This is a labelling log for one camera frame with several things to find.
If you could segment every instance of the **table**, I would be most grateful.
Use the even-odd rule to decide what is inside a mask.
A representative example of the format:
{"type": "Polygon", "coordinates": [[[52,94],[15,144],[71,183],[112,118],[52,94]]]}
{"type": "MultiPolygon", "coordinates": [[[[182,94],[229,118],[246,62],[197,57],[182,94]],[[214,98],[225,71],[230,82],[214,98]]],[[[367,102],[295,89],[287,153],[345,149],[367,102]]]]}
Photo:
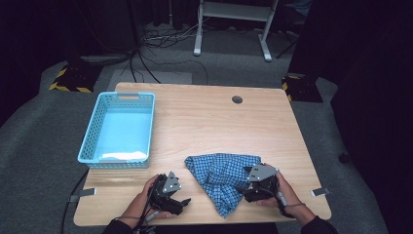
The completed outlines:
{"type": "Polygon", "coordinates": [[[174,171],[182,189],[172,199],[191,203],[179,216],[151,224],[207,224],[287,221],[278,211],[244,199],[222,218],[202,187],[187,170],[188,156],[225,152],[260,156],[281,170],[301,200],[321,218],[331,211],[285,92],[281,89],[195,85],[119,83],[118,92],[156,95],[149,169],[90,170],[84,189],[96,195],[81,197],[74,222],[79,226],[106,225],[122,214],[144,183],[155,174],[174,171]],[[233,97],[243,99],[234,103],[233,97]]]}
{"type": "Polygon", "coordinates": [[[216,17],[236,20],[265,21],[263,34],[259,34],[258,39],[262,53],[264,54],[264,60],[271,61],[272,58],[266,40],[278,3],[279,0],[273,0],[271,7],[257,7],[200,0],[194,56],[199,56],[201,54],[204,17],[216,17]]]}

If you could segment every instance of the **plaid cloth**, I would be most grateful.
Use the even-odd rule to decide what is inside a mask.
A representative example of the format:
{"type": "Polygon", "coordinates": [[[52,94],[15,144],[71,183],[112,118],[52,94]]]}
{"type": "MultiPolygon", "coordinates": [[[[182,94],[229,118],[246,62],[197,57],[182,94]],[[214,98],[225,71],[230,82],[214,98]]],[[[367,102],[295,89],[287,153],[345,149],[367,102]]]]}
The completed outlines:
{"type": "Polygon", "coordinates": [[[252,167],[260,162],[258,156],[225,153],[189,156],[185,159],[188,170],[224,218],[235,210],[243,198],[235,187],[247,188],[249,185],[248,172],[244,167],[252,167]]]}

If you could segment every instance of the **hand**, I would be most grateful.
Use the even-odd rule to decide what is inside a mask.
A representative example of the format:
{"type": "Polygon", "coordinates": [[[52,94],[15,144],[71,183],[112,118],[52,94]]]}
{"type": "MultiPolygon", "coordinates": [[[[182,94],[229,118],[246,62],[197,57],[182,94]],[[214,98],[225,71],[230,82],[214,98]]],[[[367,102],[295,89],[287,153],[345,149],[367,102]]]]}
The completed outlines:
{"type": "MultiPolygon", "coordinates": [[[[285,180],[281,173],[276,174],[277,179],[279,180],[279,192],[282,193],[287,206],[285,207],[285,211],[288,214],[293,215],[302,226],[313,220],[316,215],[306,206],[292,206],[296,204],[301,204],[302,202],[298,198],[297,194],[292,189],[291,185],[285,180]]],[[[256,201],[258,206],[265,206],[265,207],[279,207],[276,198],[270,198],[266,200],[259,200],[256,201]]]]}
{"type": "MultiPolygon", "coordinates": [[[[145,205],[148,201],[148,191],[152,187],[157,177],[158,175],[154,175],[152,178],[150,178],[145,183],[145,186],[143,187],[142,192],[138,193],[136,197],[134,197],[134,199],[131,201],[127,209],[122,214],[122,216],[132,216],[132,217],[137,217],[137,219],[126,218],[126,217],[118,218],[118,220],[128,225],[131,229],[134,229],[139,223],[139,218],[142,216],[143,209],[145,209],[145,205]]],[[[154,212],[155,211],[151,209],[151,211],[149,212],[147,216],[151,215],[154,212]]],[[[158,215],[155,216],[155,218],[169,218],[169,217],[172,217],[172,214],[169,212],[159,212],[158,215]]]]}

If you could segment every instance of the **white metal cart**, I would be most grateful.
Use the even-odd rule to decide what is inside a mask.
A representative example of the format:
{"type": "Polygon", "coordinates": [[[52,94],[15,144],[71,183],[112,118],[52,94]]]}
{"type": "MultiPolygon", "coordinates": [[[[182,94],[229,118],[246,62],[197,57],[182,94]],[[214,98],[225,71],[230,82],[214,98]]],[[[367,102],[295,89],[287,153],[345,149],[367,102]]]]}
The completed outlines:
{"type": "Polygon", "coordinates": [[[195,40],[194,56],[199,56],[201,54],[201,46],[203,43],[203,18],[217,17],[237,20],[265,21],[264,32],[263,34],[258,34],[258,39],[261,44],[264,59],[266,61],[271,61],[272,58],[270,51],[268,50],[266,39],[278,3],[279,0],[274,0],[271,7],[257,7],[200,0],[198,31],[195,40]]]}

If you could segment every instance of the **plastic basket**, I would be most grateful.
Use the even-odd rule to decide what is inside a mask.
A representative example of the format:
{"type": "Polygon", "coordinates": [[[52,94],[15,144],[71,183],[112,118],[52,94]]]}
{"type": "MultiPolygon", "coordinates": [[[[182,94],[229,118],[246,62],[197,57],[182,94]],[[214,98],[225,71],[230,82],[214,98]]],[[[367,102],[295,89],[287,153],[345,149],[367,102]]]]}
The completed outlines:
{"type": "Polygon", "coordinates": [[[148,168],[155,95],[101,93],[78,161],[91,169],[148,168]]]}

